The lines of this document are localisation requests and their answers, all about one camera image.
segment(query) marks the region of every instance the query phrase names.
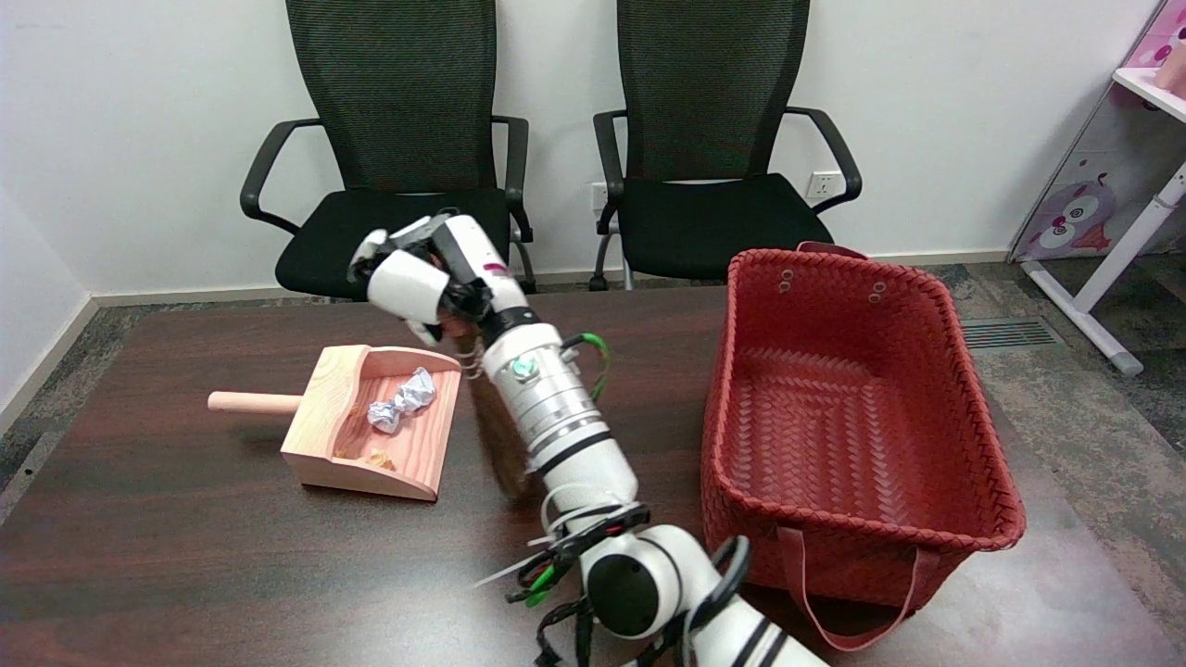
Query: mesh chair back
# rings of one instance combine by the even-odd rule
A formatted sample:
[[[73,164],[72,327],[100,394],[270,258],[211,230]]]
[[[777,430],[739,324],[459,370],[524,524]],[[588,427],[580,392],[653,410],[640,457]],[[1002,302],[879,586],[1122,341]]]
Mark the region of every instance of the mesh chair back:
[[[495,188],[495,0],[287,0],[346,188]]]
[[[809,0],[618,0],[626,176],[766,173]]]

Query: wooden dustpan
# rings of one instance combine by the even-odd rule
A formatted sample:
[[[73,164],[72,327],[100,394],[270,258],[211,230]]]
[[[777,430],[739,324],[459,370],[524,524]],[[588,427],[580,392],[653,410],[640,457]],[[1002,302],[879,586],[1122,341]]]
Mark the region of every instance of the wooden dustpan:
[[[366,421],[366,408],[385,401],[416,368],[433,379],[436,398],[401,415],[388,434]],[[412,348],[325,348],[305,394],[215,392],[216,412],[292,414],[280,453],[302,484],[435,501],[461,367],[445,355]]]

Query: white robotic arm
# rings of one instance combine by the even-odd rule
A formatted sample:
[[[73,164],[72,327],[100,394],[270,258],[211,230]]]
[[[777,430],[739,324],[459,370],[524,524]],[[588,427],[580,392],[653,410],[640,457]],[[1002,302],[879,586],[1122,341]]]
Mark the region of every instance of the white robotic arm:
[[[638,482],[610,427],[562,356],[569,343],[530,310],[472,217],[441,214],[394,235],[376,230],[358,248],[350,271],[353,280],[368,281],[371,303],[406,319],[426,342],[441,337],[441,309],[482,331],[482,369],[506,404],[531,466],[560,512],[555,541],[521,568],[523,590],[508,597],[538,596],[579,566],[585,597],[554,610],[544,625],[578,616],[580,665],[587,663],[597,617],[621,637],[659,634],[632,665],[650,665],[678,643],[704,667],[824,667],[735,595],[748,564],[745,538],[731,540],[719,554],[728,560],[722,576],[722,564],[709,559],[686,531],[632,531],[649,513],[635,501]],[[543,639],[544,625],[537,665],[555,665],[559,658]]]

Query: red woven basket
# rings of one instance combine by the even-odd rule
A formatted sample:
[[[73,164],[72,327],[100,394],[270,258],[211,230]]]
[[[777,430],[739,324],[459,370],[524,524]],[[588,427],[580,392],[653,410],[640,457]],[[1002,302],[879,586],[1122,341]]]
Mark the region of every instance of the red woven basket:
[[[1026,520],[946,287],[847,253],[729,265],[701,484],[709,548],[748,536],[751,582],[788,589],[856,650]],[[808,595],[901,612],[837,635]]]

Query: black office chair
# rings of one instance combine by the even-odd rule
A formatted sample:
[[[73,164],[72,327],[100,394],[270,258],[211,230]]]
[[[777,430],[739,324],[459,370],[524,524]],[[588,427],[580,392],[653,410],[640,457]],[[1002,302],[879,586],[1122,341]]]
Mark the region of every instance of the black office chair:
[[[395,231],[445,208],[472,215],[509,259],[523,260],[528,123],[491,115],[495,0],[287,0],[296,59],[319,117],[276,125],[247,174],[248,217],[293,235],[276,280],[288,290],[365,299],[346,280],[355,249],[372,229]],[[495,178],[491,123],[508,126],[505,190]],[[320,125],[345,189],[296,227],[260,209],[260,191],[298,127]],[[518,229],[511,231],[510,216]]]
[[[618,0],[626,109],[593,117],[608,204],[589,290],[607,288],[605,250],[621,234],[631,271],[719,280],[748,248],[830,242],[820,214],[853,201],[861,174],[828,114],[788,107],[803,55],[809,0]],[[846,190],[808,205],[767,173],[784,114],[810,117]],[[626,178],[613,119],[625,116]],[[719,180],[691,185],[676,180]],[[611,224],[618,214],[617,227]]]

